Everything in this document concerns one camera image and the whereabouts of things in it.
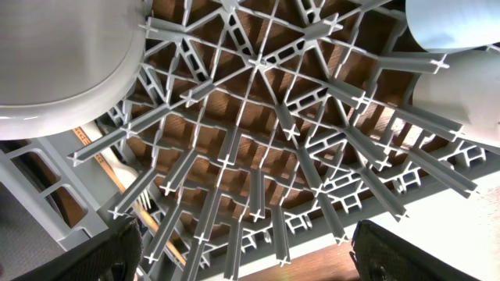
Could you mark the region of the blue plastic cup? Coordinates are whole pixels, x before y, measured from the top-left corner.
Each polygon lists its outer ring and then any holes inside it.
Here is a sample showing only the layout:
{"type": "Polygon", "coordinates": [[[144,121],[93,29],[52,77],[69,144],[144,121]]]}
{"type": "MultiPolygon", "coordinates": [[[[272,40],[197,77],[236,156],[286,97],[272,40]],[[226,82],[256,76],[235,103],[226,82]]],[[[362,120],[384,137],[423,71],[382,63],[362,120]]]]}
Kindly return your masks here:
{"type": "Polygon", "coordinates": [[[405,15],[411,35],[428,52],[499,42],[499,0],[406,0],[405,15]]]}

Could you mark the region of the wooden chopstick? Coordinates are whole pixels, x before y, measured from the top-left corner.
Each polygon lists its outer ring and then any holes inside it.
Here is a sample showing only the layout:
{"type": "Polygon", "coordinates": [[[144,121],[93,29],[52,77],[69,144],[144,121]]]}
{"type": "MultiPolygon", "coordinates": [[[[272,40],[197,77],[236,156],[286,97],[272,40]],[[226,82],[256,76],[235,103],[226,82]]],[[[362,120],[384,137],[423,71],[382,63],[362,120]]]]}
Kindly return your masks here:
{"type": "MultiPolygon", "coordinates": [[[[87,123],[73,129],[78,139],[85,145],[90,145],[93,141],[102,137],[102,133],[95,123],[87,123]]],[[[106,174],[117,185],[123,193],[138,177],[138,172],[128,165],[123,164],[115,155],[111,147],[107,147],[97,152],[93,157],[105,170],[106,174]]],[[[150,205],[146,202],[149,196],[142,194],[139,202],[134,206],[138,210],[138,216],[145,221],[145,225],[150,227],[155,233],[159,229],[159,224],[149,215],[150,205]]]]}

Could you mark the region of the white plastic fork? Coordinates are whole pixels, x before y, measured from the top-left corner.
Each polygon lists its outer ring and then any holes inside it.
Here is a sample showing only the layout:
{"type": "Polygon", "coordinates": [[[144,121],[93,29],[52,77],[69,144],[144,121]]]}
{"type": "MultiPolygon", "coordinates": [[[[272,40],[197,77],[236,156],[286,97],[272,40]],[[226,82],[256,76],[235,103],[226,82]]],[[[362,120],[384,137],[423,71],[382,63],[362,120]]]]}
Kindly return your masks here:
{"type": "MultiPolygon", "coordinates": [[[[86,123],[80,128],[90,141],[96,141],[98,138],[102,137],[101,131],[94,122],[86,123]]],[[[117,179],[123,189],[127,189],[138,178],[138,171],[123,164],[111,148],[102,150],[100,155],[107,163],[107,166],[112,170],[112,179],[117,179]]],[[[144,210],[149,210],[152,207],[147,190],[144,190],[138,196],[137,201],[144,210]]]]}

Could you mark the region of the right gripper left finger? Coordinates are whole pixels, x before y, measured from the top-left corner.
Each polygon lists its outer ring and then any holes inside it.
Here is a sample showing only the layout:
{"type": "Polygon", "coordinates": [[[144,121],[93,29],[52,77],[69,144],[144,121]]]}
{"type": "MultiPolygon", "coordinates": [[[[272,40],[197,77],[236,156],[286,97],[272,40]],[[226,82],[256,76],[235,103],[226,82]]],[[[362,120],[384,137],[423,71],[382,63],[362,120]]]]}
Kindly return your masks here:
{"type": "Polygon", "coordinates": [[[138,221],[129,217],[14,281],[133,281],[142,250],[138,221]]]}

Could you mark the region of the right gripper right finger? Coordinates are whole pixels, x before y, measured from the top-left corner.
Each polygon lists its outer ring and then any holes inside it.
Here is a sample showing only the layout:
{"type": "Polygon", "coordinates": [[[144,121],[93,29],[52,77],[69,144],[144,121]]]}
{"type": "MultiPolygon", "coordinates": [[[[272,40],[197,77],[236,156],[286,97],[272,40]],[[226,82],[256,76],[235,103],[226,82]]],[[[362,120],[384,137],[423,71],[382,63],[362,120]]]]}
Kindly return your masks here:
{"type": "Polygon", "coordinates": [[[361,280],[477,281],[370,220],[357,223],[350,255],[361,280]]]}

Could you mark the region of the grey plate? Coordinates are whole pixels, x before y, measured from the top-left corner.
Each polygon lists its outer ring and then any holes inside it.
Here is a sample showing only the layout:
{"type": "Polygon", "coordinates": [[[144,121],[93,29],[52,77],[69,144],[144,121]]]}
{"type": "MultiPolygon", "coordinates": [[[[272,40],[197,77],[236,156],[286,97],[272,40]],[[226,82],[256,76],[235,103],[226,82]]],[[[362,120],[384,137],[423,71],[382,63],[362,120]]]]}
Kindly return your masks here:
{"type": "Polygon", "coordinates": [[[1,0],[1,139],[72,130],[132,88],[150,1],[1,0]]]}

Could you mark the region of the cream plastic cup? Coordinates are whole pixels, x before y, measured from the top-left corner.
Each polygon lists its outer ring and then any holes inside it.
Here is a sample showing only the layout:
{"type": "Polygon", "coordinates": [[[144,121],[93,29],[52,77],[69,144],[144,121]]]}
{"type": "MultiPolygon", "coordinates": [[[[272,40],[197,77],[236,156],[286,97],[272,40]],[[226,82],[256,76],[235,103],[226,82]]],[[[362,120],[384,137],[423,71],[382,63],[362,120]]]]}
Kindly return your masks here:
{"type": "Polygon", "coordinates": [[[471,50],[445,62],[447,69],[420,76],[412,104],[463,124],[467,140],[499,146],[499,55],[471,50]]]}

